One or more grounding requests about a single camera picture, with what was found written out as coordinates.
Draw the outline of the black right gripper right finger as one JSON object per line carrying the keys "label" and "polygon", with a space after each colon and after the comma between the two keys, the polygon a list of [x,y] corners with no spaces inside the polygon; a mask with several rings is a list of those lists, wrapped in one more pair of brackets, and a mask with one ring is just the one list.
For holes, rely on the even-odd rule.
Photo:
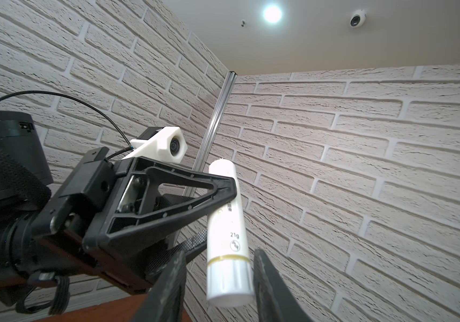
{"label": "black right gripper right finger", "polygon": [[253,254],[253,284],[259,321],[312,321],[259,248]]}

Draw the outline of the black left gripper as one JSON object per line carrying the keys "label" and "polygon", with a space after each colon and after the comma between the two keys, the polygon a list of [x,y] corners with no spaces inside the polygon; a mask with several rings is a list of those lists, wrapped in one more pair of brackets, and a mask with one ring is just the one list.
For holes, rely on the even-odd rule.
{"label": "black left gripper", "polygon": [[146,157],[112,162],[107,154],[107,148],[88,151],[33,220],[32,237],[46,253],[33,278],[97,275],[142,294],[174,255],[184,252],[189,263],[204,252],[207,230],[170,249],[161,240],[237,196],[232,177]]}

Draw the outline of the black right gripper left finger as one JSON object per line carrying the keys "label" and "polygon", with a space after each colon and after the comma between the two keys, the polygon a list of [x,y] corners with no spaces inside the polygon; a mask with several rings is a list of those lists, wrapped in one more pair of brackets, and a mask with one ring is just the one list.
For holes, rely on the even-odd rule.
{"label": "black right gripper left finger", "polygon": [[186,288],[186,255],[173,255],[131,321],[182,321]]}

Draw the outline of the white glue stick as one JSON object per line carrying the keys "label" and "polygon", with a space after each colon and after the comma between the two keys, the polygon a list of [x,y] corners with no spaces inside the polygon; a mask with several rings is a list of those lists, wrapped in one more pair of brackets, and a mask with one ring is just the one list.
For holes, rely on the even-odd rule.
{"label": "white glue stick", "polygon": [[230,202],[208,216],[207,301],[241,307],[255,298],[239,181]]}

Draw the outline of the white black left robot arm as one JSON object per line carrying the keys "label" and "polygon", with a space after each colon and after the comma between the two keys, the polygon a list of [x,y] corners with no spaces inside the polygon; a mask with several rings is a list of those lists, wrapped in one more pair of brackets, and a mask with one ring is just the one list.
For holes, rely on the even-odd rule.
{"label": "white black left robot arm", "polygon": [[170,248],[169,236],[237,196],[231,177],[182,168],[177,127],[142,134],[141,155],[87,151],[59,190],[29,114],[0,111],[0,301],[18,313],[63,313],[70,278],[98,276],[147,293],[177,254],[203,252],[201,232]]}

